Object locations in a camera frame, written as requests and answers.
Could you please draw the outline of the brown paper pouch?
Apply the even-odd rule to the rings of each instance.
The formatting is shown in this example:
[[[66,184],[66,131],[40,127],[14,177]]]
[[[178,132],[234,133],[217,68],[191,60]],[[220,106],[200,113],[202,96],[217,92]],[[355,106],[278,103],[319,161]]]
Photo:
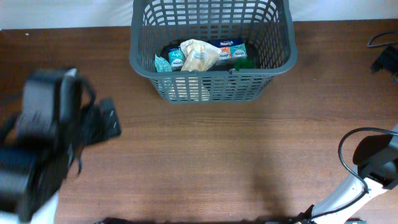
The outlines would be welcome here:
[[[168,60],[173,72],[205,72],[213,67],[221,55],[221,49],[202,40],[189,39],[180,45],[167,47]],[[177,89],[170,87],[182,101],[209,100],[208,89],[199,84],[198,77],[177,77]]]

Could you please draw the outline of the teal wet wipes pack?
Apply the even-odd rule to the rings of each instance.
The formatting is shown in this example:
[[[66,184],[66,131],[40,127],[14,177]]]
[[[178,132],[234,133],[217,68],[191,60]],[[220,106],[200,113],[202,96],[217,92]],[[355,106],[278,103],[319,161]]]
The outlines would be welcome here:
[[[163,57],[158,57],[157,54],[155,54],[154,64],[155,64],[155,67],[156,67],[156,70],[158,73],[172,71],[172,67],[169,64],[169,62],[166,59],[164,59]],[[169,89],[170,88],[170,79],[165,78],[163,80],[163,84],[165,85],[165,89]]]

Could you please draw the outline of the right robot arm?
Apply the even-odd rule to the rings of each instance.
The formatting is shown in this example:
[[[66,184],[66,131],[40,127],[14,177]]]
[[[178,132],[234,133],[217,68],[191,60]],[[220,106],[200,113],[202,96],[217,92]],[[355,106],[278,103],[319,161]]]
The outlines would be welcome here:
[[[357,146],[354,167],[343,159],[343,144],[360,132],[375,132]],[[326,199],[311,205],[294,223],[345,223],[373,198],[397,187],[397,128],[363,127],[346,133],[338,145],[338,157],[349,172],[347,178]]]

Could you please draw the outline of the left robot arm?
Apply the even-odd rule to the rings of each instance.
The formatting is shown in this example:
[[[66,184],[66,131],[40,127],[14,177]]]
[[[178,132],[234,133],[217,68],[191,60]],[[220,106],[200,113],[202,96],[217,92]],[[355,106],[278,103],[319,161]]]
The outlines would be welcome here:
[[[1,126],[1,223],[54,223],[72,164],[121,133],[113,100],[97,102],[77,69],[32,73],[22,110]]]

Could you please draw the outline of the Kleenex tissue multipack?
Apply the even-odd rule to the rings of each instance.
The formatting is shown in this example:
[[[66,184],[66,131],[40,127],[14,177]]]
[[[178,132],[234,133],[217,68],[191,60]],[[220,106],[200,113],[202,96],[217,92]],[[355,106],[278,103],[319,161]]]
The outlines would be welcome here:
[[[181,43],[182,42],[177,42],[176,44],[170,44],[164,47],[164,50],[167,53],[167,47],[170,47],[171,45],[180,45]],[[208,41],[208,43],[221,49],[221,55],[213,67],[221,65],[232,65],[239,59],[248,57],[245,43],[241,38],[210,40]]]

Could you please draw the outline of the glass jar green lid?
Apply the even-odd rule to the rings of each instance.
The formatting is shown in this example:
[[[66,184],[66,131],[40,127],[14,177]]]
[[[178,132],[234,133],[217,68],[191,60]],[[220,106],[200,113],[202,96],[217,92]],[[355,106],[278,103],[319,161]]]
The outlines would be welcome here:
[[[246,58],[239,59],[234,64],[234,69],[236,71],[239,71],[240,69],[253,69],[253,68],[254,68],[254,62]]]

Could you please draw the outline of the grey plastic shopping basket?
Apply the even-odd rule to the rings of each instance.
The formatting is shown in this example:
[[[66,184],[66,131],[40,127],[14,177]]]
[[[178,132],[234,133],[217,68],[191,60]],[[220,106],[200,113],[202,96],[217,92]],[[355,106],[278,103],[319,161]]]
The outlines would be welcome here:
[[[205,72],[165,72],[155,58],[189,39],[243,39],[252,69],[222,65]],[[135,1],[129,62],[171,103],[251,101],[297,61],[288,0]]]

